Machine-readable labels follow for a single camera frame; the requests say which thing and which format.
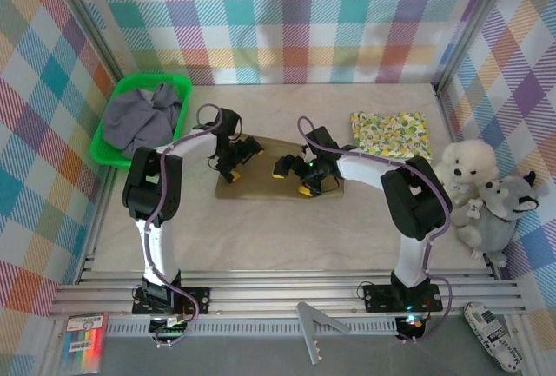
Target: green plastic basket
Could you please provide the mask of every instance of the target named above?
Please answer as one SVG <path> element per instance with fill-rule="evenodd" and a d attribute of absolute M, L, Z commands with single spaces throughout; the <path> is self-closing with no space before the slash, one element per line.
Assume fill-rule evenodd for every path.
<path fill-rule="evenodd" d="M 177 120 L 174 131 L 174 140 L 177 140 L 182 135 L 183 124 L 185 123 L 185 115 L 189 103 L 189 96 L 193 86 L 191 81 L 186 76 L 181 75 L 165 75 L 165 74 L 133 74 L 123 78 L 114 89 L 112 97 L 118 96 L 124 92 L 130 91 L 134 88 L 142 88 L 154 91 L 155 88 L 162 82 L 169 83 L 175 88 L 178 98 L 183 101 L 182 111 Z M 90 144 L 90 155 L 97 163 L 101 165 L 110 165 L 118 169 L 129 169 L 131 160 L 122 155 L 122 151 L 113 148 L 103 140 L 103 119 L 98 123 L 93 141 Z"/>

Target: gray stuffed animal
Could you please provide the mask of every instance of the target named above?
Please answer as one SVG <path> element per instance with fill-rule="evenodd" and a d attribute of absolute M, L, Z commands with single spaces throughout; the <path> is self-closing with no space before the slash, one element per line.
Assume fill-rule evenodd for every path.
<path fill-rule="evenodd" d="M 507 257 L 502 250 L 519 237 L 517 220 L 539 206 L 532 188 L 536 174 L 523 178 L 507 176 L 501 181 L 487 182 L 479 188 L 480 199 L 452 212 L 456 234 L 473 249 L 473 257 L 486 254 L 498 267 L 505 267 Z"/>

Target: plaid wall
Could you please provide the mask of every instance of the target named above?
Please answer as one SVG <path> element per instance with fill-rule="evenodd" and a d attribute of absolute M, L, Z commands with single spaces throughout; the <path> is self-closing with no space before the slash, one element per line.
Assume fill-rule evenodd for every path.
<path fill-rule="evenodd" d="M 113 85 L 64 0 L 0 0 L 0 375 L 30 373 L 103 178 L 89 143 Z"/>
<path fill-rule="evenodd" d="M 501 175 L 537 172 L 541 205 L 520 221 L 506 269 L 556 374 L 556 0 L 498 0 L 446 104 L 460 140 L 493 145 Z"/>
<path fill-rule="evenodd" d="M 85 0 L 124 70 L 195 84 L 430 82 L 476 1 Z"/>

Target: white teddy bear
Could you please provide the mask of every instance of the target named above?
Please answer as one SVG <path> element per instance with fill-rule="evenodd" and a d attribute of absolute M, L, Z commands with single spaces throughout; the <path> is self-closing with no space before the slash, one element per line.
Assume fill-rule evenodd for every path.
<path fill-rule="evenodd" d="M 497 179 L 499 170 L 493 148 L 476 139 L 448 145 L 434 173 L 457 208 L 476 198 L 478 188 Z"/>

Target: purple cable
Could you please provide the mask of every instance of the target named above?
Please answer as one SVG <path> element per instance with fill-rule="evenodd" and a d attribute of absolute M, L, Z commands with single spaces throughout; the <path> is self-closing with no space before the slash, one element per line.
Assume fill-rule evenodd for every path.
<path fill-rule="evenodd" d="M 436 233 L 434 233 L 433 235 L 431 235 L 429 237 L 427 248 L 425 249 L 425 255 L 423 256 L 422 269 L 423 269 L 423 272 L 425 273 L 426 277 L 430 278 L 431 280 L 442 280 L 447 285 L 447 288 L 448 288 L 448 305 L 446 307 L 446 311 L 442 315 L 442 318 L 440 320 L 440 324 L 438 326 L 436 326 L 435 328 L 433 328 L 429 333 L 425 334 L 420 339 L 424 340 L 424 339 L 428 338 L 430 335 L 436 333 L 438 331 L 438 329 L 442 326 L 442 324 L 444 324 L 444 321 L 446 320 L 448 314 L 450 313 L 450 310 L 452 309 L 452 300 L 453 300 L 453 292 L 452 292 L 452 286 L 450 285 L 450 282 L 448 282 L 448 280 L 444 277 L 433 276 L 433 275 L 429 274 L 428 271 L 427 271 L 428 270 L 428 259 L 430 257 L 433 241 L 437 237 L 440 237 L 441 235 L 443 235 L 450 228 L 450 208 L 448 207 L 446 201 L 444 201 L 444 198 L 442 197 L 442 193 L 440 192 L 439 189 L 437 189 L 434 186 L 434 184 L 431 182 L 430 179 L 428 179 L 418 169 L 414 168 L 413 166 L 407 165 L 406 163 L 393 161 L 393 160 L 387 159 L 385 157 L 370 155 L 369 153 L 351 152 L 349 150 L 342 150 L 342 149 L 339 149 L 339 148 L 327 148 L 327 147 L 321 146 L 320 144 L 318 144 L 316 142 L 313 142 L 303 132 L 303 129 L 301 128 L 301 123 L 302 122 L 307 122 L 312 130 L 314 130 L 314 124 L 313 124 L 313 122 L 311 122 L 311 120 L 309 120 L 308 117 L 306 117 L 304 115 L 302 115 L 301 117 L 299 117 L 297 119 L 297 129 L 299 130 L 299 132 L 301 133 L 301 135 L 303 136 L 305 141 L 307 143 L 309 143 L 311 146 L 313 146 L 313 147 L 315 147 L 319 150 L 322 150 L 324 152 L 328 152 L 328 153 L 336 153 L 336 154 L 339 154 L 339 155 L 352 155 L 352 156 L 362 157 L 364 159 L 369 159 L 371 161 L 381 162 L 381 163 L 385 163 L 387 165 L 392 165 L 392 166 L 397 166 L 397 167 L 400 167 L 400 168 L 407 169 L 413 175 L 418 176 L 420 179 L 422 179 L 425 182 L 425 184 L 431 189 L 431 191 L 433 191 L 434 196 L 436 196 L 436 198 L 439 200 L 440 205 L 442 206 L 442 211 L 444 211 L 444 216 L 445 216 L 446 219 L 444 221 L 444 226 L 440 230 L 438 230 Z"/>
<path fill-rule="evenodd" d="M 158 205 L 155 208 L 155 211 L 153 211 L 153 213 L 150 215 L 150 217 L 145 221 L 145 229 L 144 229 L 144 236 L 143 236 L 143 240 L 144 240 L 144 246 L 145 246 L 145 257 L 147 258 L 147 263 L 149 264 L 149 267 L 152 269 L 153 274 L 155 274 L 155 276 L 160 279 L 164 285 L 166 285 L 167 287 L 169 287 L 172 291 L 184 296 L 185 298 L 187 298 L 188 300 L 191 301 L 191 303 L 193 304 L 193 307 L 195 309 L 195 312 L 193 314 L 193 318 L 191 319 L 191 321 L 188 323 L 187 329 L 186 331 L 177 339 L 173 340 L 173 341 L 169 341 L 166 346 L 168 347 L 172 347 L 174 344 L 180 342 L 187 334 L 187 332 L 189 331 L 189 329 L 196 323 L 197 319 L 199 318 L 199 304 L 197 303 L 197 300 L 192 297 L 190 294 L 188 294 L 187 292 L 182 291 L 179 287 L 175 287 L 174 285 L 172 285 L 170 282 L 168 282 L 166 280 L 166 278 L 164 278 L 164 276 L 160 273 L 160 271 L 156 268 L 155 263 L 153 262 L 151 253 L 150 253 L 150 245 L 149 245 L 149 235 L 150 235 L 150 225 L 152 224 L 153 220 L 156 218 L 156 216 L 161 212 L 162 210 L 162 206 L 164 205 L 164 202 L 166 201 L 166 194 L 168 192 L 168 178 L 166 176 L 166 154 L 168 152 L 170 152 L 176 145 L 187 142 L 189 140 L 195 139 L 196 137 L 200 137 L 202 135 L 207 135 L 210 132 L 212 132 L 215 129 L 218 129 L 218 127 L 220 127 L 220 124 L 222 123 L 222 110 L 220 109 L 220 107 L 214 105 L 214 104 L 203 104 L 201 107 L 199 107 L 199 109 L 197 110 L 197 123 L 201 124 L 199 121 L 199 115 L 201 114 L 201 111 L 207 107 L 212 107 L 214 109 L 218 110 L 218 119 L 216 121 L 216 124 L 212 127 L 210 127 L 209 129 L 203 130 L 201 133 L 195 133 L 194 135 L 186 135 L 185 137 L 182 137 L 181 139 L 176 140 L 175 142 L 172 142 L 168 145 L 168 147 L 166 147 L 163 151 L 162 154 L 160 156 L 160 177 L 161 177 L 161 181 L 162 181 L 162 194 L 160 197 L 160 201 L 158 202 Z M 162 342 L 158 339 L 158 334 L 155 333 L 155 340 L 158 346 L 162 345 Z"/>

